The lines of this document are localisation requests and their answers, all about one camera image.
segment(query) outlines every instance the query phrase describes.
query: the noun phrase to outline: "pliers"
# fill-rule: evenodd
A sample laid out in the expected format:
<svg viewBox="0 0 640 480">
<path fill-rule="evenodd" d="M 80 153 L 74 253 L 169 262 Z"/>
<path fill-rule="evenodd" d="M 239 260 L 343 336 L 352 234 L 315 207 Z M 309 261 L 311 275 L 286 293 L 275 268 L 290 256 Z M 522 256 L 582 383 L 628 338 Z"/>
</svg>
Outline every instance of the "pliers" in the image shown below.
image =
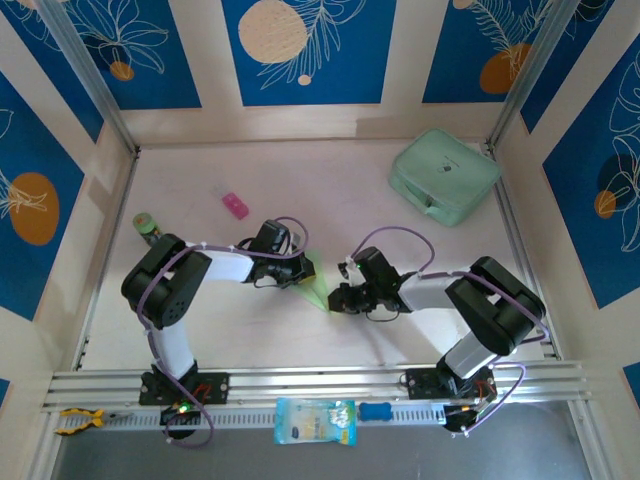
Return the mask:
<svg viewBox="0 0 640 480">
<path fill-rule="evenodd" d="M 66 437 L 69 435 L 75 435 L 76 433 L 84 432 L 91 427 L 101 428 L 104 427 L 106 423 L 133 415 L 133 412 L 113 413 L 106 412 L 104 410 L 85 410 L 84 408 L 68 408 L 67 410 L 63 410 L 60 412 L 61 417 L 68 417 L 71 415 L 84 415 L 86 417 L 89 417 L 89 421 L 83 423 L 79 427 L 58 428 L 56 430 L 56 433 L 58 435 L 63 435 Z"/>
</svg>

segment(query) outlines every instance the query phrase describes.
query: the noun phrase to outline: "mint green case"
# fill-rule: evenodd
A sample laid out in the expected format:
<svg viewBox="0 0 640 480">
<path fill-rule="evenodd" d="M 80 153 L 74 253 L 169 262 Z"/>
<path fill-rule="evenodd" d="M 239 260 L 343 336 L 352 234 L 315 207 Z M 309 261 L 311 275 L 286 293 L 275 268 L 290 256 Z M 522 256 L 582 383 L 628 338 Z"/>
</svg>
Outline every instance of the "mint green case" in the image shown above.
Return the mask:
<svg viewBox="0 0 640 480">
<path fill-rule="evenodd" d="M 434 129 L 396 157 L 389 183 L 422 213 L 452 227 L 480 204 L 500 173 L 496 162 Z"/>
</svg>

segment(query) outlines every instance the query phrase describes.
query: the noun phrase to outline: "snack package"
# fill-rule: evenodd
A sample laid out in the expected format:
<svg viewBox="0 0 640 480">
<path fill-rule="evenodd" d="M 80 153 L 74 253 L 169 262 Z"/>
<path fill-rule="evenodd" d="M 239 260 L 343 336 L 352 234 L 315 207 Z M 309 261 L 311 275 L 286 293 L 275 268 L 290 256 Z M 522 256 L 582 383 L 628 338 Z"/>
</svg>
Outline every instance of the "snack package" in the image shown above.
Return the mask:
<svg viewBox="0 0 640 480">
<path fill-rule="evenodd" d="M 279 398 L 276 404 L 277 444 L 338 442 L 356 444 L 356 404 L 353 400 Z"/>
</svg>

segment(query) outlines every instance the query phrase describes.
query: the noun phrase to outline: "white floor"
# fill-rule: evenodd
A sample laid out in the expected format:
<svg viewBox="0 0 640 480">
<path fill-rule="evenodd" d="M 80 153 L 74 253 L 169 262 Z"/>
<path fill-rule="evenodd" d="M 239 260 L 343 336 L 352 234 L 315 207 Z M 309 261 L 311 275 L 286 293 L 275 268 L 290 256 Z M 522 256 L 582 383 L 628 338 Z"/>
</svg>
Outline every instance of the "white floor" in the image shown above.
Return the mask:
<svg viewBox="0 0 640 480">
<path fill-rule="evenodd" d="M 185 240 L 230 245 L 254 236 L 268 218 L 291 215 L 320 250 L 330 290 L 340 282 L 336 264 L 376 227 L 414 228 L 434 243 L 431 271 L 465 268 L 490 255 L 512 272 L 514 258 L 493 195 L 456 228 L 424 217 L 387 184 L 393 158 L 405 141 L 324 141 L 225 144 L 144 150 L 95 313 L 85 370 L 145 369 L 151 362 L 142 328 L 120 285 L 148 247 L 131 225 L 142 211 L 164 232 Z M 236 220 L 211 193 L 223 179 L 249 206 Z M 372 239 L 400 273 L 428 258 L 416 238 L 384 232 Z M 374 324 L 364 317 L 330 314 L 300 295 L 251 285 L 203 284 L 185 316 L 201 367 L 298 367 L 436 362 L 468 330 L 451 310 L 402 315 Z M 541 359 L 539 345 L 514 355 Z"/>
</svg>

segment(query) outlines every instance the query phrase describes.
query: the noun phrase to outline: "blue handle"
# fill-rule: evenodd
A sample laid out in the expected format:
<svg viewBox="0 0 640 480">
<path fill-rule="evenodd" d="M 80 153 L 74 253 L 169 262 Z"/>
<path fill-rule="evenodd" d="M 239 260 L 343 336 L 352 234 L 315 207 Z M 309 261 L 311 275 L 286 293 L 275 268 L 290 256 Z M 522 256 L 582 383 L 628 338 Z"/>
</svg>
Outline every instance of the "blue handle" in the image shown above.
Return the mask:
<svg viewBox="0 0 640 480">
<path fill-rule="evenodd" d="M 369 422 L 371 420 L 382 420 L 388 422 L 393 419 L 390 403 L 361 403 L 360 420 Z"/>
</svg>

